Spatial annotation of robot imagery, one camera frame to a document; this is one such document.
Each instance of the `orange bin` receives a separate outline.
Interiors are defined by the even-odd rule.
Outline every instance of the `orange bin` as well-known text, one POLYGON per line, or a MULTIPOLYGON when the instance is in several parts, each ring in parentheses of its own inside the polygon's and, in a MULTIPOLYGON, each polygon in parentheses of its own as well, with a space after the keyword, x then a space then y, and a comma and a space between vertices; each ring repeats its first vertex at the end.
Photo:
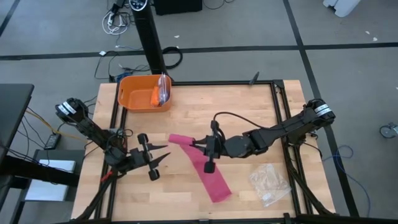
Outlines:
POLYGON ((118 102, 135 113, 164 112, 171 107, 172 81, 166 75, 166 85, 170 90, 169 100, 162 106, 153 107, 150 98, 161 75, 137 75, 123 78, 119 86, 118 102))

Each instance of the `pink cloth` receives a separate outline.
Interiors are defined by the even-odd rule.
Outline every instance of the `pink cloth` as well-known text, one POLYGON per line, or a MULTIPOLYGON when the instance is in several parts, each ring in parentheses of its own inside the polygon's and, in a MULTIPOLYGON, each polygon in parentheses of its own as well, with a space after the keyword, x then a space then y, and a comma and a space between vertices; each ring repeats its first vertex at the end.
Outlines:
POLYGON ((190 146, 193 142, 193 138, 187 136, 181 136, 178 134, 171 134, 169 142, 179 144, 182 150, 190 158, 194 168, 197 170, 198 175, 206 188, 212 202, 222 202, 227 199, 232 193, 226 184, 220 170, 217 168, 213 174, 205 173, 205 162, 208 160, 201 151, 197 148, 190 146))

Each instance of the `wooden table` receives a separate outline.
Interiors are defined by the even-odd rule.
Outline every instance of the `wooden table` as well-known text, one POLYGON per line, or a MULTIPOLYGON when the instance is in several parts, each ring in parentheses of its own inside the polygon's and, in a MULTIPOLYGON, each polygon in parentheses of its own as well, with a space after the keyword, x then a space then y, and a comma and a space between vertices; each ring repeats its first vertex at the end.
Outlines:
MULTIPOLYGON (((284 81, 292 116, 302 110, 305 103, 300 82, 284 81)), ((102 84, 96 102, 93 120, 102 128, 109 128, 116 84, 102 84)), ((279 100, 282 114, 282 100, 279 100)), ((263 126, 276 124, 270 85, 217 85, 174 86, 172 108, 164 113, 128 113, 126 128, 134 131, 129 148, 137 147, 136 135, 146 133, 152 144, 167 144, 169 134, 182 134, 197 139, 210 134, 210 121, 219 111, 230 111, 263 126)), ((217 117, 221 129, 228 137, 254 129, 251 124, 233 116, 217 117)), ((308 138, 309 144, 317 145, 308 138)), ((91 151, 94 144, 87 148, 91 151)), ((221 203, 212 203, 188 156, 178 145, 169 144, 154 153, 154 157, 171 152, 159 166, 160 179, 149 180, 148 167, 130 171, 118 180, 113 221, 143 220, 197 220, 231 218, 275 218, 290 213, 294 217, 291 194, 264 208, 249 181, 249 175, 261 164, 273 164, 287 179, 281 142, 275 143, 259 156, 247 159, 221 158, 216 160, 232 196, 221 203)), ((334 206, 326 181, 323 164, 317 150, 301 147, 301 158, 307 184, 319 201, 331 212, 334 206)), ((96 150, 84 161, 80 183, 73 207, 72 218, 80 215, 91 202, 98 189, 103 165, 103 153, 96 150)), ((305 211, 302 193, 298 187, 302 211, 305 211)), ((103 217, 108 204, 104 197, 103 217)))

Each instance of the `white cable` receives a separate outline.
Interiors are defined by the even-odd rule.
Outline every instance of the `white cable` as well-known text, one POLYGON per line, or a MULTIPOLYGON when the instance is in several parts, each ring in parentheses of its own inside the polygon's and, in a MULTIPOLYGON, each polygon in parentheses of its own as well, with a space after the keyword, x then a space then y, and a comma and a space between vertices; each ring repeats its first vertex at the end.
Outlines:
POLYGON ((104 22, 105 22, 105 19, 108 16, 109 17, 111 16, 111 12, 108 12, 102 19, 102 29, 104 30, 104 32, 106 34, 109 34, 109 35, 120 35, 120 34, 123 34, 125 31, 127 31, 127 29, 129 27, 127 26, 127 24, 123 24, 123 20, 122 20, 122 16, 121 15, 119 15, 119 26, 115 27, 115 28, 112 28, 112 26, 107 25, 107 28, 109 30, 109 31, 107 31, 105 29, 104 22))

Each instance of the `black metal frame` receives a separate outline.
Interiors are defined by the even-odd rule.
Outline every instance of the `black metal frame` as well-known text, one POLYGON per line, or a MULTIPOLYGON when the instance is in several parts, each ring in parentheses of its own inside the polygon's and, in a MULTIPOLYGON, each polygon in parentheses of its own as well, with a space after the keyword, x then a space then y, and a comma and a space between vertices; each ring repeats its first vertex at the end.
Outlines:
MULTIPOLYGON (((173 86, 208 86, 208 85, 248 85, 249 81, 246 80, 236 80, 236 81, 195 81, 195 82, 173 82, 173 86)), ((280 93, 282 94, 282 101, 284 104, 285 112, 286 112, 286 117, 289 118, 291 117, 290 110, 289 110, 289 103, 287 101, 287 96, 286 92, 284 89, 284 84, 283 80, 258 80, 254 83, 255 85, 270 85, 271 88, 271 93, 272 93, 272 99, 274 102, 274 108, 275 108, 275 113, 277 116, 277 122, 282 121, 282 115, 280 113, 280 108, 279 108, 279 101, 277 97, 277 90, 276 87, 280 88, 280 93)), ((116 123, 116 117, 118 115, 118 90, 119 90, 119 84, 116 87, 116 96, 115 96, 115 101, 114 101, 114 106, 113 106, 113 112, 112 112, 112 118, 111 118, 111 127, 114 128, 114 125, 116 123)), ((120 121, 120 128, 124 128, 126 125, 126 117, 127 117, 127 110, 123 108, 122 114, 121 114, 121 121, 120 121)), ((287 143, 282 140, 282 145, 283 145, 283 150, 284 150, 284 159, 285 161, 288 159, 290 161, 290 154, 289 154, 289 146, 287 143)), ((302 180, 305 182, 305 174, 303 171, 303 165, 300 157, 300 153, 295 151, 295 160, 297 163, 298 167, 298 174, 301 176, 302 180)), ((108 170, 108 166, 104 163, 103 167, 103 177, 108 170)), ((301 214, 301 209, 300 209, 300 203, 299 203, 299 197, 297 195, 297 189, 296 189, 296 184, 294 181, 294 178, 289 174, 289 182, 290 186, 292 188, 292 203, 294 206, 295 210, 295 215, 301 214)), ((112 214, 113 214, 113 206, 114 206, 114 199, 116 196, 116 181, 114 181, 111 185, 111 190, 109 191, 109 200, 108 200, 108 207, 107 207, 107 212, 106 212, 106 218, 112 219, 112 214)), ((304 195, 304 200, 306 201, 306 209, 308 214, 312 214, 312 206, 307 198, 306 195, 304 195)), ((102 209, 102 201, 98 205, 95 213, 95 218, 100 218, 101 214, 101 209, 102 209)), ((284 214, 283 218, 253 218, 253 219, 223 219, 223 220, 172 220, 172 221, 127 221, 127 222, 112 222, 112 223, 118 223, 118 224, 128 224, 128 223, 288 223, 290 222, 290 217, 289 214, 284 214)))

